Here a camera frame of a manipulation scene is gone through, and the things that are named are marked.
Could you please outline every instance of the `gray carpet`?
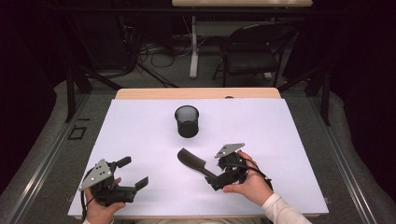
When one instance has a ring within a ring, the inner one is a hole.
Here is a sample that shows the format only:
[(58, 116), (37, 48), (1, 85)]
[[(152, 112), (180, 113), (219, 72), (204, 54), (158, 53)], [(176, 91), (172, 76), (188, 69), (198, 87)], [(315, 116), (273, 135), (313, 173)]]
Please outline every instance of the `gray carpet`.
[[(220, 87), (221, 79), (212, 80), (219, 54), (211, 47), (202, 47), (200, 50), (198, 78), (189, 78), (190, 57), (177, 57), (172, 64), (165, 68), (156, 68), (156, 71), (168, 78), (179, 87)], [(171, 62), (168, 56), (155, 55), (154, 62), (167, 64)], [(113, 79), (115, 82), (128, 88), (153, 88), (163, 85), (147, 73), (135, 69), (132, 74)], [(81, 110), (70, 126), (86, 128), (82, 139), (67, 140), (59, 146), (58, 153), (53, 158), (54, 163), (49, 167), (49, 172), (42, 179), (44, 183), (38, 186), (36, 195), (31, 203), (27, 204), (21, 212), (19, 223), (79, 223), (67, 216), (70, 206), (69, 197), (74, 194), (83, 176), (86, 162), (90, 156), (92, 146), (99, 134), (100, 127), (106, 115), (109, 103), (115, 92), (102, 83), (92, 80), (95, 91), (91, 95), (78, 96), (85, 99), (81, 103)], [(270, 82), (261, 76), (249, 78), (230, 79), (230, 86), (268, 86)], [(287, 100), (299, 134), (302, 138), (308, 159), (318, 179), (324, 197), (329, 198), (330, 214), (311, 219), (314, 223), (366, 223), (361, 218), (351, 197), (350, 188), (340, 174), (339, 166), (334, 161), (332, 144), (328, 135), (323, 131), (322, 121), (317, 116), (317, 109), (312, 104), (316, 99), (306, 98), (297, 86), (282, 94)], [(0, 197), (0, 223), (7, 223), (10, 214), (14, 214), (15, 205), (23, 204), (19, 199), (23, 191), (29, 186), (29, 181), (37, 168), (42, 166), (42, 161), (54, 148), (63, 131), (66, 118), (65, 84), (56, 88), (58, 102), (52, 116), (37, 139), (31, 153), (25, 160), (21, 169), (14, 176), (8, 188)], [(370, 172), (361, 162), (353, 145), (350, 142), (347, 122), (343, 112), (342, 101), (335, 95), (331, 97), (330, 121), (334, 137), (342, 149), (346, 160), (356, 177), (361, 191), (371, 208), (376, 223), (393, 223), (396, 218), (396, 206), (392, 199), (374, 182)]]

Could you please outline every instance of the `person's left hand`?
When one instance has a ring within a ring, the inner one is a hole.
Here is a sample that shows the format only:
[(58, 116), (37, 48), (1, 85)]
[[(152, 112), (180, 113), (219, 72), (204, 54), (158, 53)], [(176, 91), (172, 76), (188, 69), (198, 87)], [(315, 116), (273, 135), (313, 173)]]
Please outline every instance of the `person's left hand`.
[[(117, 178), (114, 182), (119, 184), (121, 178)], [(113, 203), (109, 207), (99, 204), (95, 199), (92, 199), (91, 188), (84, 189), (84, 193), (87, 202), (92, 200), (88, 204), (86, 217), (91, 224), (109, 224), (113, 220), (114, 214), (125, 207), (125, 203)]]

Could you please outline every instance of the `white tabletop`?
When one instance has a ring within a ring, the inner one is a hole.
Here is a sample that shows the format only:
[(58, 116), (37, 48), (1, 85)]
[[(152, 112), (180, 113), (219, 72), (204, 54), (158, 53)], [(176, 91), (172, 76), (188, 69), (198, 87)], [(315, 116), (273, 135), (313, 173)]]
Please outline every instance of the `white tabletop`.
[[(177, 133), (175, 111), (193, 105), (199, 132), (190, 139)], [(132, 162), (115, 173), (121, 186), (148, 185), (115, 218), (262, 217), (262, 209), (238, 194), (214, 191), (200, 173), (177, 159), (184, 147), (220, 175), (215, 154), (224, 144), (242, 148), (273, 179), (275, 192), (305, 215), (327, 214), (318, 182), (283, 99), (113, 100), (86, 171), (100, 159)], [(80, 217), (79, 192), (69, 216)]]
[(173, 0), (174, 7), (311, 7), (312, 0)]

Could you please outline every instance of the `black chair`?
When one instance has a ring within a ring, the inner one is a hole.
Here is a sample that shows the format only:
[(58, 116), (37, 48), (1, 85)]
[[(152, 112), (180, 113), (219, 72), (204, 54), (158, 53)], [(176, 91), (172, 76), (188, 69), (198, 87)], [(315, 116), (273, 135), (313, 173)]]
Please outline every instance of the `black chair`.
[(296, 35), (295, 26), (284, 21), (252, 24), (235, 30), (220, 44), (221, 62), (213, 79), (224, 64), (223, 87), (226, 86), (227, 76), (262, 73), (275, 73), (275, 87), (284, 49)]

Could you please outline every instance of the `table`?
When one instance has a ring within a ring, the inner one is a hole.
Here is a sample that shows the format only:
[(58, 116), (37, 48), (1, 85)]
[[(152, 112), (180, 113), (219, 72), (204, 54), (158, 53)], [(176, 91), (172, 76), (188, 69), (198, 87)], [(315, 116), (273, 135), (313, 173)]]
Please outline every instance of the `table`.
[[(172, 5), (174, 7), (311, 7), (312, 0), (172, 0)], [(192, 16), (191, 35), (192, 56), (190, 78), (197, 78), (198, 48), (197, 20), (195, 16)]]
[[(181, 105), (200, 111), (200, 131), (190, 139), (177, 133), (174, 114)], [(238, 194), (214, 191), (202, 175), (177, 159), (184, 147), (219, 175), (214, 155), (222, 144), (240, 142), (289, 203), (307, 216), (329, 212), (286, 102), (275, 88), (119, 90), (86, 171), (102, 158), (131, 156), (132, 162), (115, 173), (123, 178), (121, 185), (133, 186), (148, 176), (148, 185), (115, 218), (262, 217), (256, 204)], [(80, 214), (77, 193), (68, 215)]]

